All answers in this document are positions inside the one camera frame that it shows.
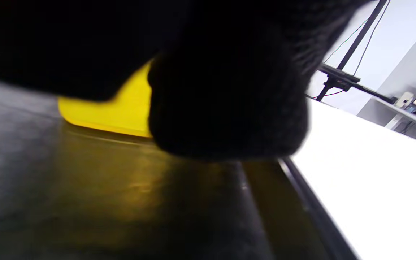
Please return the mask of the person's left hand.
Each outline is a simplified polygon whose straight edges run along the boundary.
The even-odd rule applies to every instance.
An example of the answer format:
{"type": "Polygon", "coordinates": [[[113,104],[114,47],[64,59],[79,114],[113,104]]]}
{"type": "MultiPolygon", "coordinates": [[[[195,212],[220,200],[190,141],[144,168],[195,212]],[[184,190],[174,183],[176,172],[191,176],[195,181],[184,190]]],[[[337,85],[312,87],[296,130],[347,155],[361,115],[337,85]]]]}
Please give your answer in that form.
{"type": "Polygon", "coordinates": [[[150,64],[149,130],[203,160],[277,158],[306,91],[366,0],[0,0],[0,81],[109,101],[150,64]]]}

